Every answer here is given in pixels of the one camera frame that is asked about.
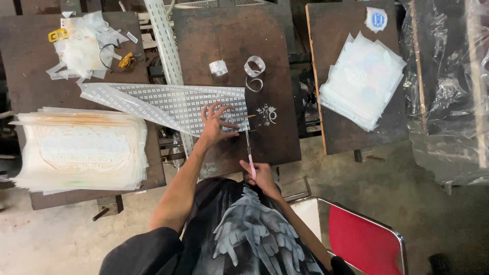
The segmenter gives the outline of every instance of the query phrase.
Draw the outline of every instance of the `pink scissors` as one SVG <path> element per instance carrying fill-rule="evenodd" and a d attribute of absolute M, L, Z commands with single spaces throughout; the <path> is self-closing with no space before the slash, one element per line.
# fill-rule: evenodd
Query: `pink scissors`
<path fill-rule="evenodd" d="M 255 170 L 255 165 L 253 165 L 253 159 L 251 158 L 251 146 L 249 145 L 248 129 L 246 129 L 246 142 L 248 144 L 248 158 L 249 158 L 249 166 L 251 166 L 251 176 L 252 176 L 252 179 L 255 181 L 256 180 L 256 170 Z"/>

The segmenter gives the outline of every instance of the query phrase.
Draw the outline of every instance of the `concrete floor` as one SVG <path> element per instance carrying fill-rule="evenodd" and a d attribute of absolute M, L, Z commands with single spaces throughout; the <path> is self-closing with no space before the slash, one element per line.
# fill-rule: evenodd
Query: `concrete floor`
<path fill-rule="evenodd" d="M 429 272 L 427 258 L 448 254 L 456 274 L 488 268 L 489 187 L 455 188 L 448 196 L 416 166 L 409 141 L 374 149 L 385 162 L 355 163 L 353 153 L 324 156 L 321 137 L 301 140 L 302 161 L 280 165 L 284 196 L 305 190 L 392 226 L 405 238 L 410 274 Z M 166 167 L 170 181 L 175 170 Z M 92 222 L 95 201 L 33 211 L 27 191 L 0 190 L 0 275 L 97 274 L 104 256 L 146 232 L 165 187 L 123 196 L 124 211 Z M 321 222 L 327 222 L 322 210 Z"/>

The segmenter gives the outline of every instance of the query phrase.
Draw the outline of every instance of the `workbench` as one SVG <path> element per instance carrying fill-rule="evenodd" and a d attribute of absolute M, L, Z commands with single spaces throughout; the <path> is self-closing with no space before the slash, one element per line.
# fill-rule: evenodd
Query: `workbench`
<path fill-rule="evenodd" d="M 254 115 L 249 118 L 253 161 L 270 165 L 301 160 L 281 12 L 277 5 L 260 5 L 174 9 L 172 15 L 185 85 L 245 87 L 246 61 L 253 55 L 263 59 L 266 69 L 258 76 L 263 89 L 246 89 L 246 105 Z M 209 63 L 221 59 L 228 73 L 211 74 Z M 241 172 L 239 160 L 248 160 L 244 132 L 209 149 L 200 178 Z"/>
<path fill-rule="evenodd" d="M 383 31 L 376 34 L 365 25 L 367 7 L 385 10 L 388 23 Z M 378 39 L 399 54 L 396 13 L 391 0 L 344 0 L 337 3 L 307 4 L 306 14 L 318 98 L 319 87 L 328 80 L 330 65 L 336 63 L 349 33 L 356 37 L 361 31 L 364 37 L 371 41 Z M 379 126 L 370 132 L 320 104 L 318 107 L 324 153 L 327 155 L 408 139 L 402 85 L 398 86 L 382 117 L 377 121 Z"/>
<path fill-rule="evenodd" d="M 59 63 L 54 45 L 48 41 L 48 33 L 60 28 L 59 15 L 32 15 L 0 17 L 0 50 L 5 65 L 9 95 L 14 113 L 36 112 L 42 107 L 61 107 L 91 110 L 111 110 L 106 106 L 80 98 L 81 90 L 75 83 L 77 78 L 69 80 L 51 80 L 45 72 Z M 108 83 L 141 83 L 147 84 L 146 64 L 144 61 L 141 32 L 137 15 L 134 12 L 103 13 L 104 20 L 121 33 L 131 32 L 138 43 L 127 41 L 115 52 L 125 56 L 130 51 L 134 55 L 143 54 L 140 61 L 131 65 L 122 73 L 107 72 L 105 79 L 93 77 L 86 82 Z M 114 59 L 112 68 L 117 67 Z M 165 176 L 161 153 L 156 135 L 156 126 L 146 121 L 148 135 L 145 152 L 149 167 L 146 168 L 147 179 L 142 181 L 136 191 L 165 186 Z M 22 127 L 17 128 L 21 148 L 25 146 L 25 135 Z M 42 192 L 30 193 L 34 210 L 53 206 L 62 206 L 82 201 L 101 199 L 133 191 L 113 190 L 74 190 L 43 196 Z"/>

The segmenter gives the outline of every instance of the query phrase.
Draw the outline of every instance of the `printed transfer sheet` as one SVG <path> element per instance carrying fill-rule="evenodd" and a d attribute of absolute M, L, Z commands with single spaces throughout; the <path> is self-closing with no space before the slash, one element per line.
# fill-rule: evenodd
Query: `printed transfer sheet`
<path fill-rule="evenodd" d="M 240 127 L 238 130 L 223 127 L 223 130 L 249 130 L 244 88 L 116 83 L 79 86 L 82 98 L 195 137 L 199 137 L 204 128 L 200 117 L 203 107 L 220 101 L 236 108 L 225 111 L 222 119 Z"/>

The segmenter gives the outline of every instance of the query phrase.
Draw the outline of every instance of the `graphic t-shirt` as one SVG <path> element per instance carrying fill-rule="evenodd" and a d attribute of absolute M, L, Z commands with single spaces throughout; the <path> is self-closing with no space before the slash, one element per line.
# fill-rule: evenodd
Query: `graphic t-shirt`
<path fill-rule="evenodd" d="M 100 274 L 329 274 L 258 187 L 211 178 L 195 194 L 181 241 L 170 228 L 134 236 L 106 256 Z"/>

